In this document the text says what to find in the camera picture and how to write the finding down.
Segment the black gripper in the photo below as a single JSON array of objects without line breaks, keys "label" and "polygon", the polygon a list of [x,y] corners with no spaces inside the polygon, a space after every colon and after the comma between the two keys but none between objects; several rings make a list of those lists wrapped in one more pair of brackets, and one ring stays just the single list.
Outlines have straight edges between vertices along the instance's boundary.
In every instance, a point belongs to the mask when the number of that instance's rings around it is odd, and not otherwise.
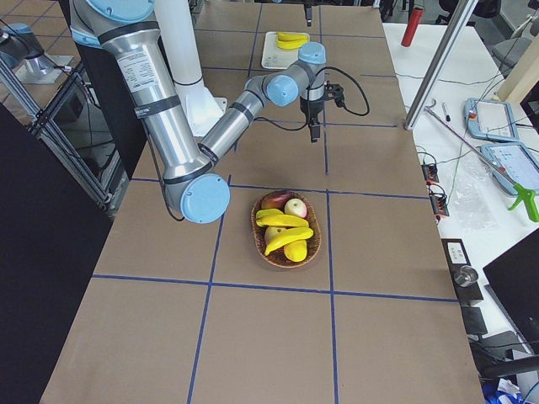
[{"label": "black gripper", "polygon": [[319,114],[323,111],[324,104],[325,101],[321,98],[315,100],[300,99],[300,110],[305,115],[311,143],[317,143],[320,139]]},{"label": "black gripper", "polygon": [[303,0],[304,3],[304,14],[307,27],[312,26],[312,6],[314,5],[313,0]]}]

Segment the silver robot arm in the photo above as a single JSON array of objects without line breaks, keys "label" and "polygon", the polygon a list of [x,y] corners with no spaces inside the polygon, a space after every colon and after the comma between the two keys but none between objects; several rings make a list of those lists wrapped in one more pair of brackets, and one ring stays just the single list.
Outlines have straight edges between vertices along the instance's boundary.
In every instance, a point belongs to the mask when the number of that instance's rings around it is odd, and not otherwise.
[{"label": "silver robot arm", "polygon": [[72,38],[108,51],[155,146],[163,199],[178,221],[219,219],[230,201],[214,167],[268,104],[323,97],[326,50],[302,45],[285,70],[249,79],[229,107],[205,87],[186,1],[72,1]]}]

